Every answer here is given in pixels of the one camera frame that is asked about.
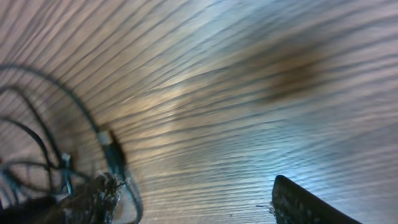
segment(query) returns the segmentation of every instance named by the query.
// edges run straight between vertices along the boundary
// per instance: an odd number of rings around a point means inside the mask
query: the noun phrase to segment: wood grain
[[[275,223],[283,174],[363,223],[398,220],[398,2],[1,1],[0,60],[40,68],[121,139],[142,223]],[[105,169],[60,90],[17,70],[76,167]],[[0,110],[40,132],[22,101]],[[0,126],[5,159],[39,156]],[[123,204],[121,220],[131,207]]]

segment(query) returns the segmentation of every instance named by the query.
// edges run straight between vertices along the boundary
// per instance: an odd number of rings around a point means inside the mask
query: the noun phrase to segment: tangled cables
[[[79,97],[74,94],[70,89],[68,89],[64,84],[60,83],[58,80],[52,78],[50,75],[41,72],[40,70],[34,69],[32,67],[28,67],[25,65],[18,65],[18,64],[7,64],[7,65],[0,65],[0,72],[3,72],[5,70],[12,70],[12,69],[17,69],[23,72],[27,72],[31,75],[43,78],[44,80],[50,82],[51,84],[57,86],[59,89],[61,89],[67,96],[69,96],[74,104],[77,105],[79,110],[83,113],[83,116],[86,118],[86,120],[89,122],[91,129],[93,132],[96,134],[96,138],[98,142],[100,143],[102,150],[105,154],[106,161],[108,163],[109,170],[111,171],[112,174],[117,175],[119,177],[119,180],[122,182],[127,182],[127,177],[126,177],[126,161],[124,158],[124,154],[122,152],[120,144],[117,142],[115,137],[112,135],[110,130],[102,130],[94,121],[92,115],[90,115],[90,112],[86,109],[84,106],[83,102],[79,99]],[[26,189],[33,190],[36,192],[44,192],[48,195],[58,195],[58,194],[65,194],[68,193],[69,195],[73,193],[73,186],[71,184],[70,177],[71,176],[76,176],[79,178],[82,178],[84,180],[89,180],[89,177],[85,174],[82,174],[81,172],[77,172],[74,170],[71,170],[70,165],[69,165],[69,160],[70,157],[67,154],[62,154],[55,142],[54,136],[46,127],[45,123],[39,116],[38,112],[35,110],[33,104],[29,101],[28,97],[25,96],[25,94],[22,92],[22,90],[18,89],[17,86],[4,86],[0,88],[0,94],[3,94],[6,91],[13,91],[14,93],[18,94],[24,101],[24,103],[27,105],[28,109],[32,112],[34,115],[34,118],[36,122],[38,122],[40,128],[42,129],[43,133],[45,134],[45,137],[47,141],[49,142],[49,146],[52,149],[52,152],[55,154],[57,164],[54,164],[50,158],[49,158],[49,150],[46,148],[46,145],[44,144],[42,138],[35,133],[33,130],[28,128],[26,125],[22,124],[21,122],[18,122],[12,118],[9,118],[7,116],[0,116],[0,120],[3,122],[7,122],[10,124],[13,124],[17,126],[18,128],[21,128],[25,133],[27,133],[40,147],[40,150],[42,151],[42,154],[45,159],[45,163],[39,163],[39,162],[32,162],[32,161],[9,161],[9,162],[3,162],[0,164],[0,174],[2,178],[5,180],[5,182],[9,185],[10,189],[12,190],[12,196],[14,197],[15,204],[19,203],[19,198],[18,198],[18,192],[25,196],[26,198],[30,198],[29,194],[26,192]],[[10,168],[14,165],[24,165],[24,166],[29,166],[29,167],[41,167],[45,169],[48,173],[48,182],[49,182],[49,188],[48,189],[43,189],[37,186],[33,186],[30,184],[25,183],[24,181],[20,180],[18,177],[16,177],[10,170]],[[57,170],[60,172],[60,175],[62,177],[62,184],[61,186],[56,189],[53,185],[53,180],[52,180],[52,172],[54,170]],[[132,183],[133,188],[130,187],[128,184],[124,186],[126,189],[126,192],[131,199],[132,203],[135,206],[137,217],[133,221],[134,224],[139,223],[141,218],[142,218],[142,204],[141,201],[137,199],[137,189]],[[10,196],[8,196],[7,192],[5,189],[3,189],[0,186],[0,191],[3,193],[5,196],[7,202],[9,205],[12,204],[12,200]]]

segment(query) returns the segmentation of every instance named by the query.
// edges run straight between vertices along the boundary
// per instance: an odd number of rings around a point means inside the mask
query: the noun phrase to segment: cable connector
[[[69,174],[66,170],[71,169],[70,167],[70,160],[71,160],[71,156],[70,154],[64,152],[62,153],[62,162],[63,162],[63,167],[65,168],[65,171],[62,171],[62,176],[63,176],[63,184],[65,184],[65,186],[67,187],[67,193],[68,195],[71,195],[73,192],[73,187],[72,187],[72,183],[70,181],[70,177]]]
[[[108,163],[109,170],[112,174],[119,176],[121,180],[125,180],[124,174],[126,167],[126,158],[122,147],[114,136],[112,130],[105,129],[98,134],[99,143],[105,153],[105,159]]]

